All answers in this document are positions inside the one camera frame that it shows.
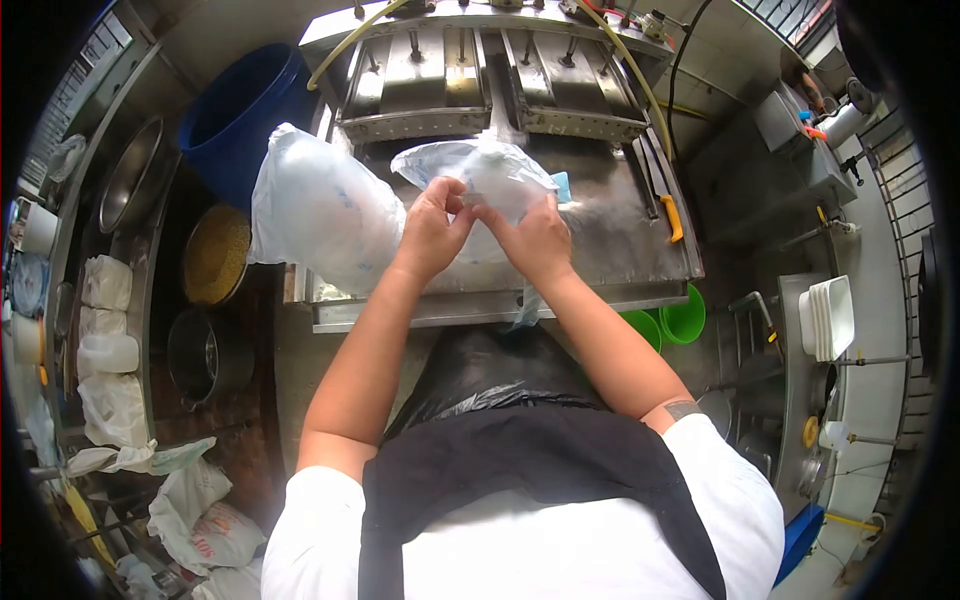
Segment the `white t-shirt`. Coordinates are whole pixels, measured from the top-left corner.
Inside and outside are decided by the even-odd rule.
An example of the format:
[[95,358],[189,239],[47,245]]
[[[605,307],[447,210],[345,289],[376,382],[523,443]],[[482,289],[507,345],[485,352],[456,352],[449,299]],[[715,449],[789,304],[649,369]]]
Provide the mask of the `white t-shirt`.
[[[763,475],[689,415],[663,436],[684,474],[727,584],[766,598],[783,555],[783,510]],[[264,600],[357,595],[360,484],[326,467],[287,483],[263,563]],[[663,540],[653,513],[624,498],[544,505],[498,492],[434,522],[403,546],[407,600],[707,598]]]

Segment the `blue bucket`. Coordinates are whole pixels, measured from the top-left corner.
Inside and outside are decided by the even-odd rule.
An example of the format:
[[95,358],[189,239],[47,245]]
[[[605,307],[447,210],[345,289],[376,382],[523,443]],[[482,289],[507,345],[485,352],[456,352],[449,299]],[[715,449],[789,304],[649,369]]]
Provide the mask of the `blue bucket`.
[[814,503],[809,503],[793,517],[790,524],[783,531],[783,560],[780,561],[780,571],[774,586],[780,584],[800,561],[806,556],[807,550],[820,535],[820,528],[824,526],[824,509]]
[[250,214],[270,133],[283,122],[310,128],[320,92],[307,91],[309,79],[298,50],[263,46],[217,76],[183,116],[183,157],[221,201]]

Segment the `green bucket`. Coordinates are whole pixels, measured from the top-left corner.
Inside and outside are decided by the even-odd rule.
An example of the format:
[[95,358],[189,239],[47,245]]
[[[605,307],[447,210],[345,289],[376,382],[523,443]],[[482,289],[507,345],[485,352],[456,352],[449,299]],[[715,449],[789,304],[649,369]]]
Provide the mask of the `green bucket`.
[[690,296],[686,304],[662,306],[658,311],[660,331],[667,342],[673,344],[689,344],[699,338],[707,320],[704,297],[689,283],[686,290]]
[[623,317],[624,321],[630,324],[630,327],[642,335],[643,339],[649,342],[650,346],[654,347],[654,350],[656,350],[657,353],[660,353],[660,346],[662,345],[660,327],[657,325],[657,321],[653,317],[642,310],[631,310],[625,313],[620,313],[620,316]]

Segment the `white plastic jug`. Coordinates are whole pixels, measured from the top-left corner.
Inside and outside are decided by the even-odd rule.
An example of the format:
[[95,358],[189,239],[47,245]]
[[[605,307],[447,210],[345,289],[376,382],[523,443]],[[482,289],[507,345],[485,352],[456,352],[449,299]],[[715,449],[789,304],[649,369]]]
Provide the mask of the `white plastic jug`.
[[133,372],[140,364],[136,340],[123,333],[91,333],[83,336],[77,354],[95,371]]

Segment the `woman's left hand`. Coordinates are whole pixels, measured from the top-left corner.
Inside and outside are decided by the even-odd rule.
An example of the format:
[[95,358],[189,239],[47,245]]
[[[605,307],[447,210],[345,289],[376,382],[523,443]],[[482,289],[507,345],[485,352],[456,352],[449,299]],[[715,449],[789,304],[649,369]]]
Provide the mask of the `woman's left hand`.
[[[460,195],[467,187],[452,177],[437,177],[407,212],[407,223],[391,265],[426,285],[464,246],[476,217],[464,210]],[[453,222],[447,213],[456,215]]]

